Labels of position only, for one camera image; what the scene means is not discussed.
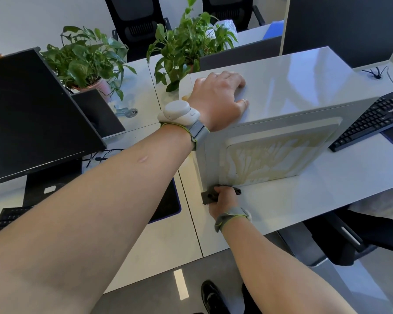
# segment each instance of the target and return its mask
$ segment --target shoe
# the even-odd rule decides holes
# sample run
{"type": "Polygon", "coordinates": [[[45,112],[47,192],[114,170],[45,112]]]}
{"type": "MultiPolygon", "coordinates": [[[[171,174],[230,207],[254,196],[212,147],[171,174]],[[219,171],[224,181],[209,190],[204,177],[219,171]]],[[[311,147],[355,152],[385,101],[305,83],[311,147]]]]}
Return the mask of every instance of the shoe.
{"type": "Polygon", "coordinates": [[[208,314],[230,314],[218,287],[210,280],[201,285],[201,297],[208,314]]]}

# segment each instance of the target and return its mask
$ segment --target white computer case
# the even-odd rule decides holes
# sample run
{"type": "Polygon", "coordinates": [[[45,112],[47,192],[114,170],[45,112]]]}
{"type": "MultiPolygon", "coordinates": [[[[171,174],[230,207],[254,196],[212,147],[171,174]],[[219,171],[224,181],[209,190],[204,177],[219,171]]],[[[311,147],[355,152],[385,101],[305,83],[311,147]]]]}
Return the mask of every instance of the white computer case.
{"type": "Polygon", "coordinates": [[[179,97],[211,72],[241,73],[249,108],[196,152],[202,186],[247,185],[299,175],[378,99],[329,47],[186,76],[179,97]]]}

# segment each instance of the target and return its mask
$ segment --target plant pot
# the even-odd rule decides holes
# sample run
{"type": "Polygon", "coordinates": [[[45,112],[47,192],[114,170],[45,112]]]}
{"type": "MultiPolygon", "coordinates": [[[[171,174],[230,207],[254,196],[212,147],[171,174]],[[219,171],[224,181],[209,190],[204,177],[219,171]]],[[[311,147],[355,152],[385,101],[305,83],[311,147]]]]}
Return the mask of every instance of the plant pot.
{"type": "Polygon", "coordinates": [[[110,93],[112,92],[112,89],[110,88],[110,85],[108,82],[101,78],[99,81],[91,86],[88,86],[86,88],[76,88],[78,91],[83,92],[91,89],[97,89],[102,96],[102,98],[106,101],[109,102],[110,99],[110,93]]]}

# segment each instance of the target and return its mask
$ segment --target wristband device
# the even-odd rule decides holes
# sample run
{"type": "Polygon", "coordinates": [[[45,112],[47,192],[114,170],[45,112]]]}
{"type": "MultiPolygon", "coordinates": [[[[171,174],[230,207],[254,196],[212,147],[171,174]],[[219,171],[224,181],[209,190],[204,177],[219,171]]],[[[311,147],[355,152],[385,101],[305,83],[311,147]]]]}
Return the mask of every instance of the wristband device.
{"type": "Polygon", "coordinates": [[[246,211],[241,207],[232,207],[225,213],[222,213],[220,216],[218,216],[214,225],[215,232],[220,231],[228,221],[237,216],[243,216],[246,217],[248,221],[252,221],[252,216],[250,212],[246,211]]]}
{"type": "Polygon", "coordinates": [[[199,143],[205,140],[210,131],[199,121],[201,114],[198,110],[191,108],[188,102],[176,100],[168,103],[164,110],[159,113],[157,120],[161,125],[176,124],[183,127],[191,135],[194,143],[194,151],[199,143]]]}

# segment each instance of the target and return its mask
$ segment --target right hand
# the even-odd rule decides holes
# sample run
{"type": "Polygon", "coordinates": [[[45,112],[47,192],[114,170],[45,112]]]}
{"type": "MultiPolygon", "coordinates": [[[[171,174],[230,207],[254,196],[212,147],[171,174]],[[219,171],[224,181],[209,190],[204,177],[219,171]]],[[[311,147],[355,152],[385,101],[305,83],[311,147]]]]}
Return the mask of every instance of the right hand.
{"type": "Polygon", "coordinates": [[[210,131],[219,131],[239,119],[249,105],[246,99],[234,102],[234,92],[246,85],[235,72],[210,73],[195,81],[189,105],[201,114],[199,120],[210,131]]]}
{"type": "Polygon", "coordinates": [[[218,216],[232,207],[240,207],[236,191],[230,186],[216,186],[214,190],[219,194],[218,202],[209,204],[210,215],[217,220],[218,216]]]}

